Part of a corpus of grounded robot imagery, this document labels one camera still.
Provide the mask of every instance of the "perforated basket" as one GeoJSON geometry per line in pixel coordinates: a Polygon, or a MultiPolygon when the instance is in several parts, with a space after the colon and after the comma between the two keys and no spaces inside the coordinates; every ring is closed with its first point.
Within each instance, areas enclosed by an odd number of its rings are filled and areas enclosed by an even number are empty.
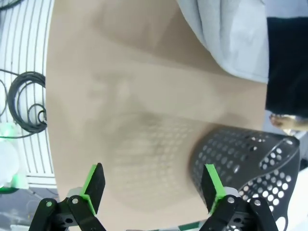
{"type": "Polygon", "coordinates": [[[214,164],[222,184],[238,189],[244,200],[264,197],[275,220],[284,217],[299,171],[299,141],[294,137],[219,127],[196,145],[190,173],[198,192],[204,164],[214,164]]]}

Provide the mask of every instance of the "green tape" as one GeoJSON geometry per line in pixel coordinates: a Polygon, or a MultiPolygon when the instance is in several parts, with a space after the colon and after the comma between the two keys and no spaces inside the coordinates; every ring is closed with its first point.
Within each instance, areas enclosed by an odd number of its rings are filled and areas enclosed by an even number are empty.
{"type": "Polygon", "coordinates": [[[213,203],[213,206],[211,208],[211,211],[209,212],[211,215],[213,214],[213,212],[215,211],[215,209],[217,208],[218,202],[219,200],[221,200],[222,198],[224,198],[227,194],[226,194],[226,190],[224,189],[219,175],[215,169],[214,165],[205,165],[216,190],[216,197],[215,197],[215,201],[213,203]]]}
{"type": "Polygon", "coordinates": [[[90,169],[90,172],[88,174],[88,177],[85,181],[85,184],[83,185],[82,189],[81,189],[81,192],[79,194],[79,196],[81,196],[84,200],[86,200],[88,202],[88,205],[90,207],[90,210],[91,212],[93,213],[93,215],[96,215],[96,212],[95,212],[95,209],[93,207],[93,204],[92,204],[92,201],[91,201],[91,198],[89,195],[85,194],[86,193],[86,190],[87,190],[87,187],[91,181],[91,178],[93,176],[93,173],[96,169],[96,165],[92,165],[91,169],[90,169]]]}

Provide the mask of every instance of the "screw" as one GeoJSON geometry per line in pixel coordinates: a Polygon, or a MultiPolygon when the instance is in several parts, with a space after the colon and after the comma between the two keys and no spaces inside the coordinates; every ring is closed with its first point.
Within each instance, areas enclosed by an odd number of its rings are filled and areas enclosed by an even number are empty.
{"type": "Polygon", "coordinates": [[[72,203],[73,203],[73,204],[77,204],[77,203],[78,203],[78,199],[77,199],[77,198],[74,198],[74,199],[72,200],[72,203]]]}
{"type": "Polygon", "coordinates": [[[255,200],[255,205],[256,206],[260,206],[261,205],[261,202],[259,200],[255,200]]]}
{"type": "Polygon", "coordinates": [[[233,203],[234,203],[234,198],[233,198],[233,197],[229,197],[229,198],[228,198],[228,202],[229,202],[230,204],[233,204],[233,203]]]}

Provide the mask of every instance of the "white slatted panel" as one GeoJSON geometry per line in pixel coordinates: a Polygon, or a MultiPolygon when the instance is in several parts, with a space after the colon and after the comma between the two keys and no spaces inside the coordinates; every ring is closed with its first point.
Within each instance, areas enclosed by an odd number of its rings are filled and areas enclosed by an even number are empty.
{"type": "MultiPolygon", "coordinates": [[[[11,0],[0,0],[0,5],[11,0]]],[[[49,27],[54,0],[25,0],[14,8],[0,12],[0,68],[15,73],[36,71],[46,76],[46,57],[49,27]]],[[[15,76],[0,72],[0,79],[7,90],[15,76]]],[[[5,95],[0,85],[0,111],[5,95]]],[[[29,85],[21,94],[21,114],[26,120],[27,110],[34,103],[45,105],[45,89],[29,85]]],[[[39,109],[31,113],[36,118],[39,109]]],[[[0,122],[12,122],[7,110],[0,122]]],[[[30,186],[55,187],[53,166],[49,147],[48,130],[18,140],[19,153],[26,160],[30,186]]]]}

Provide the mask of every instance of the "table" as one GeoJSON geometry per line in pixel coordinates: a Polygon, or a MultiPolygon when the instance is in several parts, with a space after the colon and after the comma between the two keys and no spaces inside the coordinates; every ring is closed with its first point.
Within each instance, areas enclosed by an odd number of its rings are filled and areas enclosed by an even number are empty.
{"type": "Polygon", "coordinates": [[[108,230],[205,219],[194,144],[215,124],[262,128],[266,85],[221,70],[176,1],[57,0],[46,78],[60,197],[101,162],[108,230]]]}

